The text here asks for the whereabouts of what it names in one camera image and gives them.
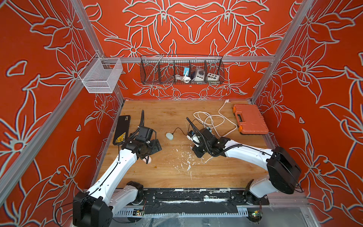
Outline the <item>white bluetooth headset case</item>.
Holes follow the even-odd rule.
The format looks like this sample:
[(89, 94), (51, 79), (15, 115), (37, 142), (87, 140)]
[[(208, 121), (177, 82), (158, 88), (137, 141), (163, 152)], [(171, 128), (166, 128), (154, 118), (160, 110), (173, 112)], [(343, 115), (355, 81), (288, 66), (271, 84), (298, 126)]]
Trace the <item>white bluetooth headset case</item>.
[(172, 133), (170, 133), (170, 132), (166, 133), (165, 136), (169, 140), (173, 140), (174, 139), (174, 135)]

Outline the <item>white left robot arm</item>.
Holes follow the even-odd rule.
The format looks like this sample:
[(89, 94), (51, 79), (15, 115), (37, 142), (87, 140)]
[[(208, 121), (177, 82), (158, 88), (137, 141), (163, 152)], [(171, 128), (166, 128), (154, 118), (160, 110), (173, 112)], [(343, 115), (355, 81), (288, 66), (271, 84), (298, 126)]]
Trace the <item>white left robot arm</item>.
[(116, 194), (117, 186), (138, 159), (151, 161), (150, 155), (161, 151), (158, 141), (127, 140), (118, 156), (101, 178), (86, 192), (79, 192), (73, 199), (73, 225), (76, 227), (108, 227), (114, 215), (130, 203), (145, 201), (144, 187), (130, 181)]

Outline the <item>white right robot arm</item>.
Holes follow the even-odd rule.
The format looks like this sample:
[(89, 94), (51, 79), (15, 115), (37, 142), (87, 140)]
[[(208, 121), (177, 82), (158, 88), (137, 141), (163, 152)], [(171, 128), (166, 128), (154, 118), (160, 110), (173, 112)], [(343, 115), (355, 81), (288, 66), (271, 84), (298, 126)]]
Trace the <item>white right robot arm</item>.
[(192, 150), (199, 158), (208, 153), (213, 157), (239, 159), (267, 171), (266, 177), (248, 183), (244, 191), (245, 199), (260, 199), (274, 192), (293, 194), (296, 191), (301, 169), (282, 147), (267, 149), (248, 146), (227, 137), (217, 138), (208, 129), (191, 130), (187, 138), (193, 142)]

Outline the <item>pink oval earbud case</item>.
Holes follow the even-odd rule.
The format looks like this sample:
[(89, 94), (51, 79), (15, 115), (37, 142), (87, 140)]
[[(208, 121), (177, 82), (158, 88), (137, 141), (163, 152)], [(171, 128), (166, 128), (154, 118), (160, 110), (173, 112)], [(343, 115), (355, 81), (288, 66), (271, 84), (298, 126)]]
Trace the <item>pink oval earbud case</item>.
[(147, 157), (146, 158), (146, 164), (150, 164), (152, 162), (152, 158), (151, 157)]

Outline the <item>black flat tool case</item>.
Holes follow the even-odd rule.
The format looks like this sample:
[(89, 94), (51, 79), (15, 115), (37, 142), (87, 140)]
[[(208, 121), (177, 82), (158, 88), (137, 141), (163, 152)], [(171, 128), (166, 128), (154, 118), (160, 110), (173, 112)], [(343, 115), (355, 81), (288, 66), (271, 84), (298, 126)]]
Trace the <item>black flat tool case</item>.
[(117, 126), (112, 141), (113, 145), (116, 146), (128, 138), (130, 121), (131, 121), (130, 115), (121, 115), (118, 117)]

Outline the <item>orange plastic tool case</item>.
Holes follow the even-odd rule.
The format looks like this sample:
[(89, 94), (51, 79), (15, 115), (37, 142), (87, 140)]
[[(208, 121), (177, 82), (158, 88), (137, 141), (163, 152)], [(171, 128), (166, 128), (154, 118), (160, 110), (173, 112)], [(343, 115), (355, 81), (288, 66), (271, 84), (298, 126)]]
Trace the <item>orange plastic tool case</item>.
[(269, 130), (256, 105), (235, 104), (233, 114), (237, 120), (238, 131), (246, 135), (266, 135)]

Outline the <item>white socket cube in basket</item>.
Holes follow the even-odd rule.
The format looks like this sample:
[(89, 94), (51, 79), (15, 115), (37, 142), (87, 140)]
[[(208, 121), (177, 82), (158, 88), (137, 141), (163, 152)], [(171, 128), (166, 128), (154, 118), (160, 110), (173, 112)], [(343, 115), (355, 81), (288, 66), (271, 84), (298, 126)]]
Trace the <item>white socket cube in basket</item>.
[(220, 76), (217, 75), (217, 74), (213, 74), (213, 73), (208, 73), (207, 74), (207, 82), (208, 83), (218, 83), (219, 78), (220, 78)]

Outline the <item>white power strip in basket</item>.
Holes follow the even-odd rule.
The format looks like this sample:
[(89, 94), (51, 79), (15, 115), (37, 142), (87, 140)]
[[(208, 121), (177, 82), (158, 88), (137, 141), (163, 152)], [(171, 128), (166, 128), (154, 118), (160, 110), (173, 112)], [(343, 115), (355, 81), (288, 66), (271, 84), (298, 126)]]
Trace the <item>white power strip in basket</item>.
[(194, 82), (203, 82), (205, 80), (205, 71), (201, 68), (197, 68), (194, 74)]

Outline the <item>blue box in basket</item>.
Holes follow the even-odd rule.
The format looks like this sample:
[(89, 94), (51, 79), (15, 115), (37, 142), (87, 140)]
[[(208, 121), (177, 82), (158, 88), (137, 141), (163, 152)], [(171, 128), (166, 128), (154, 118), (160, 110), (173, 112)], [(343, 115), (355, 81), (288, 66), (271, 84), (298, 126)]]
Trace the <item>blue box in basket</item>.
[(189, 67), (185, 67), (184, 68), (184, 71), (183, 71), (183, 76), (184, 77), (188, 77), (189, 76), (189, 71), (190, 71), (190, 68)]

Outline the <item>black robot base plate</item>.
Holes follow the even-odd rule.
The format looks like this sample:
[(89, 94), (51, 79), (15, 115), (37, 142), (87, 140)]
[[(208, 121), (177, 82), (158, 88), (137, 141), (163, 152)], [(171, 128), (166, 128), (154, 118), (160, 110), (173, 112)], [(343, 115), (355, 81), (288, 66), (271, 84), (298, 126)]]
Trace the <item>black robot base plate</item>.
[(262, 206), (268, 206), (267, 196), (247, 197), (244, 189), (230, 188), (146, 188), (144, 200), (129, 204), (117, 218), (178, 217), (248, 217)]

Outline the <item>clear plastic wall bin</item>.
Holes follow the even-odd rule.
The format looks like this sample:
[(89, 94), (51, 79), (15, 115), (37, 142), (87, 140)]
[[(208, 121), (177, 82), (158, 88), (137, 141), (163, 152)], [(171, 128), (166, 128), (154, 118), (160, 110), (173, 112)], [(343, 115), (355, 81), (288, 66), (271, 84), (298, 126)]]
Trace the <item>clear plastic wall bin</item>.
[(123, 65), (118, 59), (110, 68), (105, 66), (100, 59), (93, 59), (80, 75), (81, 82), (89, 93), (113, 93), (123, 72)]

